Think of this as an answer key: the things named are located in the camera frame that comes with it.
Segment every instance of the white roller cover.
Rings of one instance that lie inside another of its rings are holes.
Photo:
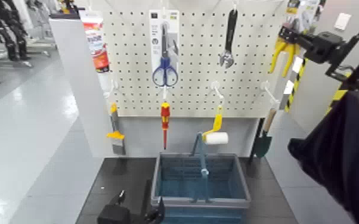
[[[224,145],[228,143],[226,132],[214,132],[206,135],[206,145]]]

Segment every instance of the basket handle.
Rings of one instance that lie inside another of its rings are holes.
[[[190,157],[195,156],[195,152],[196,152],[196,147],[197,147],[197,143],[200,142],[199,144],[199,158],[200,158],[200,165],[201,165],[201,169],[200,172],[202,174],[202,178],[201,178],[201,185],[204,186],[202,188],[204,188],[205,190],[205,201],[206,203],[211,203],[211,200],[209,199],[209,171],[206,167],[206,154],[205,154],[205,149],[203,148],[203,141],[202,141],[202,133],[199,132],[196,136],[196,140],[195,143],[193,145],[193,149],[192,149],[192,153],[190,155]],[[198,190],[196,190],[195,195],[193,197],[193,200],[191,201],[192,203],[195,203],[199,197],[198,195]]]

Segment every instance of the shovel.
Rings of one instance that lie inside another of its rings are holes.
[[[268,130],[270,129],[271,123],[273,122],[274,116],[276,115],[277,110],[272,108],[266,117],[266,124],[264,124],[262,135],[256,139],[255,144],[253,145],[252,151],[255,152],[255,155],[258,158],[262,158],[268,152],[270,148],[271,138],[267,136]]]

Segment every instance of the shiny floor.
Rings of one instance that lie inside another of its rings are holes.
[[[31,62],[32,69],[0,69],[0,223],[93,223],[85,218],[94,216],[79,214],[103,161],[91,157],[57,52]],[[280,187],[249,188],[262,195],[282,189],[300,224],[352,223],[286,151],[289,138],[306,133],[285,113],[276,117],[270,132],[267,161],[277,180],[262,181]],[[272,205],[272,212],[282,217],[283,208]],[[257,223],[272,223],[264,210],[253,210]]]

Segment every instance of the caution tape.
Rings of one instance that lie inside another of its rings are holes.
[[[296,75],[295,81],[293,82],[293,89],[291,94],[289,95],[289,98],[287,100],[287,104],[285,105],[285,111],[289,113],[289,110],[291,109],[291,105],[293,102],[293,99],[295,97],[295,93],[299,88],[299,84],[301,82],[302,76],[304,75],[304,71],[305,71],[305,66],[306,66],[306,62],[308,60],[306,58],[304,58],[304,61],[302,62],[302,66],[299,69],[299,73]]]
[[[331,101],[331,104],[329,105],[327,111],[326,111],[326,115],[331,111],[331,109],[342,99],[342,97],[346,94],[346,92],[348,91],[348,85],[346,85],[345,83],[342,83],[338,90],[335,92],[334,97],[333,97],[333,101]]]

